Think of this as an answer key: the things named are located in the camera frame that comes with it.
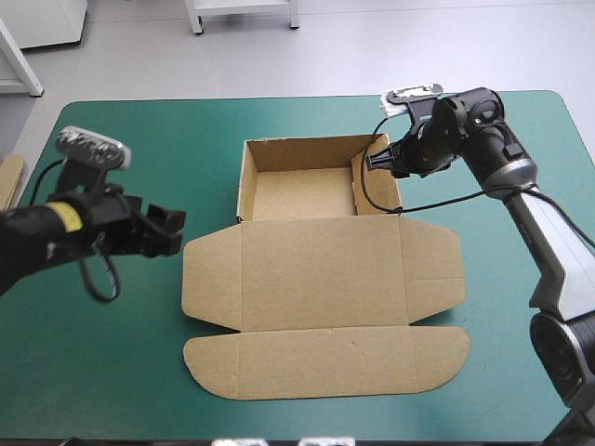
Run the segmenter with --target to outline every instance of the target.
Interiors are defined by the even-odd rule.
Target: white furniture leg
[[[291,17],[291,29],[299,28],[299,0],[289,0],[289,14]]]
[[[188,9],[188,15],[190,16],[190,24],[192,26],[192,32],[195,34],[203,33],[203,21],[200,20],[194,6],[194,0],[186,0],[186,8]]]
[[[31,96],[41,96],[44,93],[44,88],[2,19],[0,19],[0,53],[0,58],[4,55],[4,59],[14,71],[9,79],[0,79],[0,93],[26,92]]]

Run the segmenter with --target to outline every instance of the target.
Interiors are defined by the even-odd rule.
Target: black cable
[[[393,117],[394,116],[384,118],[382,121],[380,121],[378,123],[378,125],[374,129],[374,132],[372,132],[372,135],[370,135],[370,139],[368,139],[368,142],[365,144],[364,149],[362,150],[362,164],[360,165],[360,182],[362,183],[362,192],[365,195],[365,199],[370,204],[372,204],[372,206],[374,206],[377,210],[382,211],[382,212],[387,212],[389,214],[397,214],[403,208],[401,206],[395,207],[395,208],[384,207],[384,206],[381,206],[380,204],[376,204],[374,202],[374,200],[372,200],[372,197],[370,197],[370,195],[368,194],[368,189],[365,186],[365,168],[364,168],[364,166],[365,166],[365,158],[367,157],[368,151],[370,150],[370,147],[372,146],[372,144],[377,140],[378,130],[380,130],[380,127],[382,125],[384,125],[390,118],[393,118]]]
[[[488,190],[480,190],[479,192],[470,193],[469,195],[464,195],[462,197],[452,198],[452,199],[446,200],[444,202],[425,204],[423,206],[410,207],[408,209],[401,209],[397,212],[394,212],[393,214],[407,214],[409,212],[425,211],[426,209],[433,209],[434,207],[447,206],[448,204],[461,203],[461,202],[465,202],[466,200],[472,200],[474,198],[488,195],[492,192],[498,192],[500,190],[510,190],[511,194],[509,195],[509,197],[511,197],[511,196],[517,195],[518,193],[521,193],[521,192],[527,192],[529,190],[529,188],[534,188],[535,186],[536,186],[535,184],[530,184],[524,188],[519,187],[519,186],[501,186],[498,188],[491,188]]]
[[[91,245],[93,251],[103,262],[105,266],[105,270],[110,277],[110,281],[112,282],[112,295],[104,295],[98,288],[95,286],[93,279],[91,279],[91,274],[89,273],[89,268],[86,263],[85,254],[75,245],[72,244],[65,244],[65,243],[56,243],[56,248],[62,249],[65,251],[73,260],[76,260],[79,264],[81,269],[81,276],[83,276],[83,283],[85,284],[85,288],[87,291],[93,295],[97,300],[110,303],[113,302],[116,298],[118,298],[122,292],[122,284],[120,283],[120,277],[118,275],[118,271],[115,265],[112,262],[112,259],[103,252],[103,234],[101,233],[99,237],[93,242]]]
[[[57,160],[57,161],[53,162],[52,164],[48,165],[44,170],[41,171],[41,173],[39,174],[39,177],[37,177],[37,180],[35,181],[35,186],[33,186],[33,194],[31,195],[31,200],[29,201],[29,206],[32,206],[35,203],[35,198],[37,198],[37,192],[39,192],[39,187],[41,186],[41,182],[44,180],[44,177],[46,176],[47,172],[49,172],[54,167],[56,167],[57,165],[60,165],[62,163],[63,163],[63,160]]]

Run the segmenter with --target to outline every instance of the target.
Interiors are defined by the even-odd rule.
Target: white floor
[[[183,0],[89,0],[79,47],[28,55],[46,93],[15,151],[33,167],[60,110],[76,100],[378,94],[438,82],[446,91],[557,91],[595,156],[595,1],[301,6],[297,31],[288,17],[233,17],[205,19],[197,37]]]

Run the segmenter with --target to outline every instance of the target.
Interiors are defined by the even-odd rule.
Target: box lid
[[[461,368],[458,327],[350,327],[197,337],[184,347],[192,376],[234,400],[417,393]]]

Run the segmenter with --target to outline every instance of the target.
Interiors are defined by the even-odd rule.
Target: cardboard
[[[456,233],[398,216],[244,222],[184,249],[184,312],[242,332],[406,325],[464,299]]]
[[[0,164],[0,210],[12,206],[24,165],[23,158],[15,153],[10,153]]]
[[[362,194],[361,152],[370,135],[247,141],[238,221],[291,220],[382,214]],[[389,144],[379,135],[370,153]],[[401,205],[389,171],[366,174],[369,193],[381,205]]]
[[[461,367],[463,329],[409,326],[465,299],[458,236],[368,203],[369,138],[245,143],[241,224],[184,249],[184,312],[241,332],[186,344],[207,390],[236,400],[412,393]],[[387,144],[381,135],[370,152]],[[378,203],[401,205],[389,172],[367,173],[366,185]]]
[[[184,359],[215,395],[270,400],[430,390],[458,372],[468,349],[458,327],[351,327],[196,337]]]

